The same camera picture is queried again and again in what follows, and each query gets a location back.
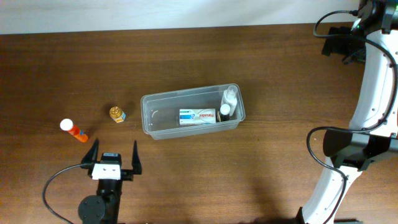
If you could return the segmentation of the white spray bottle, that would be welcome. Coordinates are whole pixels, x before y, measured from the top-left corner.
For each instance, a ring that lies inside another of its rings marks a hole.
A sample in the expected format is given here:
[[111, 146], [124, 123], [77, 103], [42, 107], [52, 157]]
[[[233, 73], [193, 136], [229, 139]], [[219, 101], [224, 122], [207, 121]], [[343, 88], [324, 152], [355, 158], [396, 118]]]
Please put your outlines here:
[[229, 105], [229, 115], [232, 116], [238, 104], [237, 100], [238, 88], [235, 85], [230, 85], [224, 92], [221, 99], [221, 106], [224, 104]]

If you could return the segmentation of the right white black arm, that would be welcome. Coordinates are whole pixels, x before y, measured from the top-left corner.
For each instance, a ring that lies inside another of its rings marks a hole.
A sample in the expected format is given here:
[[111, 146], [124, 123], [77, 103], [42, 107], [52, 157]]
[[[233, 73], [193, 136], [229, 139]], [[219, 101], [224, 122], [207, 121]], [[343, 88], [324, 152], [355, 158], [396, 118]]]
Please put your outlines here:
[[332, 27], [323, 55], [343, 55], [345, 65], [365, 65], [360, 96], [347, 129], [324, 130], [321, 177], [308, 202], [299, 208], [295, 223], [334, 223], [352, 183], [372, 163], [397, 155], [397, 1], [360, 1], [349, 11], [357, 20], [352, 27]]

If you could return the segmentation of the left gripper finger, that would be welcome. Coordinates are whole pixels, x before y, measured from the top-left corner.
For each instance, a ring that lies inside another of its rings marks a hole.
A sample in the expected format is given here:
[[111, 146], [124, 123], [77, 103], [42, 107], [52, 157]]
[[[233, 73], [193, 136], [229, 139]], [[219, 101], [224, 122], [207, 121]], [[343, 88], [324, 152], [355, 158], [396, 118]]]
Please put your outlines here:
[[85, 156], [81, 160], [81, 168], [82, 169], [92, 169], [93, 168], [94, 164], [97, 162], [98, 149], [99, 149], [99, 139], [95, 139], [90, 150], [85, 154]]
[[132, 171], [134, 175], [142, 174], [142, 164], [138, 154], [137, 141], [134, 141], [133, 149], [132, 149]]

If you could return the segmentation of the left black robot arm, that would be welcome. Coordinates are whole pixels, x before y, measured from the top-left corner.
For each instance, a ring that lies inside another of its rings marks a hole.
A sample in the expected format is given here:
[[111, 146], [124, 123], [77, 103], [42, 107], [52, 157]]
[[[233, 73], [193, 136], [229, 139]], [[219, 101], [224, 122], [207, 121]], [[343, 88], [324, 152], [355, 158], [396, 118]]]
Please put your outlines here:
[[104, 152], [97, 160], [99, 141], [96, 140], [81, 160], [88, 176], [98, 182], [94, 195], [85, 197], [79, 204], [78, 215], [83, 223], [117, 223], [123, 182], [134, 180], [142, 174], [137, 143], [133, 144], [131, 169], [122, 168], [121, 155]]

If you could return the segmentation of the white blue medicine box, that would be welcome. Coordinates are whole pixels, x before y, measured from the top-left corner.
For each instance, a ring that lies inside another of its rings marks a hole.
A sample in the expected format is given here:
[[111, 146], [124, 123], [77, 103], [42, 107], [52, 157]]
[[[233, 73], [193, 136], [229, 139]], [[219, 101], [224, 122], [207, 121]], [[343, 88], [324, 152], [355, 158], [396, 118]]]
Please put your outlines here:
[[216, 123], [215, 109], [180, 109], [179, 124], [182, 126]]

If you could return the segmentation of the dark bottle white cap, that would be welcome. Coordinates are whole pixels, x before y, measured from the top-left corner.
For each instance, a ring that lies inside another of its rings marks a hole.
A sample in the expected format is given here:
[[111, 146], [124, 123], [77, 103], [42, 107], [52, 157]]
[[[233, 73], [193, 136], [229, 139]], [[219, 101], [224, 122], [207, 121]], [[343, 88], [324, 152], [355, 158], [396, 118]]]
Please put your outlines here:
[[217, 111], [217, 122], [229, 121], [230, 119], [230, 105], [222, 104], [220, 109]]

